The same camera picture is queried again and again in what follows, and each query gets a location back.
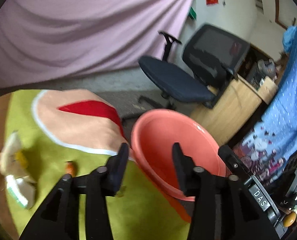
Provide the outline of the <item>small orange peel scrap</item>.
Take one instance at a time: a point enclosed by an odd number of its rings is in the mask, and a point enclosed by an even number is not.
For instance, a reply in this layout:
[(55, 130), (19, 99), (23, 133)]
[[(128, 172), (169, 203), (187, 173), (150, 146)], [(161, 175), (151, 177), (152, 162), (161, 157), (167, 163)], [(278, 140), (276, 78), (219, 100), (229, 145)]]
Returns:
[(66, 174), (70, 174), (72, 177), (76, 177), (77, 168), (73, 161), (66, 161), (65, 172)]

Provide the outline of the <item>green white wrapper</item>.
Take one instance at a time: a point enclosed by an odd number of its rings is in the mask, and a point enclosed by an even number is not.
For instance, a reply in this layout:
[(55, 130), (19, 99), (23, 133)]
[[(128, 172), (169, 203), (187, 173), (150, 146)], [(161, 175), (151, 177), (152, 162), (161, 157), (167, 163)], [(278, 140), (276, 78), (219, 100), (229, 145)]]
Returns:
[(35, 204), (35, 186), (23, 178), (8, 175), (5, 178), (6, 189), (16, 202), (25, 209), (31, 209)]

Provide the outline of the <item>brown paper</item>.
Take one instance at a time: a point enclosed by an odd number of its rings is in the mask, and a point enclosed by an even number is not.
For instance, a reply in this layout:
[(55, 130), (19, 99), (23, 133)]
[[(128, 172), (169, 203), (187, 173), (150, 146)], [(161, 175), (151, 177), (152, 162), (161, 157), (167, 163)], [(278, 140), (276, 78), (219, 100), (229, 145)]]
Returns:
[(28, 172), (28, 160), (22, 152), (22, 143), (17, 131), (7, 138), (0, 152), (0, 172), (6, 177), (23, 178), (26, 182), (35, 184), (36, 181)]

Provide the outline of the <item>salmon plastic basin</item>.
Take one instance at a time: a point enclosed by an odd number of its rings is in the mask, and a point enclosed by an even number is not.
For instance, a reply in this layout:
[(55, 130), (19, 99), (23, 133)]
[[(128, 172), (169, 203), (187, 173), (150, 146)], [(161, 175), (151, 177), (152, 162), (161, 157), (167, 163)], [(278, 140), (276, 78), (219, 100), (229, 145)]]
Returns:
[(186, 115), (167, 109), (154, 109), (141, 115), (131, 131), (134, 158), (144, 173), (167, 195), (188, 202), (180, 189), (173, 152), (181, 149), (216, 176), (225, 176), (224, 162), (218, 156), (219, 145), (200, 124)]

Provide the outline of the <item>blue dotted cloth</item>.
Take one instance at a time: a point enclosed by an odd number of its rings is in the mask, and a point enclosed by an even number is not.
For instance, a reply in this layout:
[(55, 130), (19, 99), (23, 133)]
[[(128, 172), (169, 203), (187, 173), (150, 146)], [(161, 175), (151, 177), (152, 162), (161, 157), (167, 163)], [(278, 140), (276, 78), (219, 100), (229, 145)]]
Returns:
[(284, 33), (283, 46), (289, 59), (279, 89), (260, 120), (233, 148), (265, 187), (281, 176), (297, 151), (297, 26)]

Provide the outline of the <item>colourful patchwork table cloth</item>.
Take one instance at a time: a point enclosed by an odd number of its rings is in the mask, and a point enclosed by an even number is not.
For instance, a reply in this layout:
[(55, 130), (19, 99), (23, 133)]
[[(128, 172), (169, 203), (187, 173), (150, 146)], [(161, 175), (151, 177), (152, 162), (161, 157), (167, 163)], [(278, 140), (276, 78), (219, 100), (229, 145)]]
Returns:
[[(40, 205), (62, 177), (66, 161), (74, 161), (78, 175), (84, 175), (104, 165), (108, 157), (62, 147), (51, 141), (31, 114), (31, 104), (37, 94), (37, 90), (19, 90), (0, 97), (0, 149), (12, 131), (19, 132), (29, 173), (37, 182), (36, 204)], [(107, 198), (107, 208), (115, 239), (187, 238), (189, 223), (133, 161), (127, 164), (120, 192)], [(34, 212), (35, 208), (22, 208), (8, 194), (0, 174), (0, 227), (6, 237), (18, 239)]]

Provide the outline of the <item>black office chair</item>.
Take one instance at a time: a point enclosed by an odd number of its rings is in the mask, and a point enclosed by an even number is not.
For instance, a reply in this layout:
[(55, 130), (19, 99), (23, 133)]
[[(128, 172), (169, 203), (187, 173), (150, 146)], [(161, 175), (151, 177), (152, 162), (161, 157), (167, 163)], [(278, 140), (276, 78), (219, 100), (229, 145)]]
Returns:
[(143, 73), (161, 90), (166, 100), (201, 103), (215, 107), (233, 79), (250, 48), (246, 40), (211, 24), (202, 25), (184, 47), (182, 61), (192, 71), (188, 74), (168, 61), (174, 43), (180, 40), (160, 31), (166, 40), (163, 57), (144, 55), (138, 60)]

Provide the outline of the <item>pink hanging sheet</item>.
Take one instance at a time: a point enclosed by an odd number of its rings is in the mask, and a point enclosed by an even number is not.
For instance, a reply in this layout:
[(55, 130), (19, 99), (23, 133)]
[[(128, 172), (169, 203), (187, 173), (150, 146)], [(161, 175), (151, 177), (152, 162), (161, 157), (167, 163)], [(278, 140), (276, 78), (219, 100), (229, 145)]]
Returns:
[(193, 0), (6, 0), (0, 8), (0, 88), (137, 65), (161, 57), (160, 30), (178, 36)]

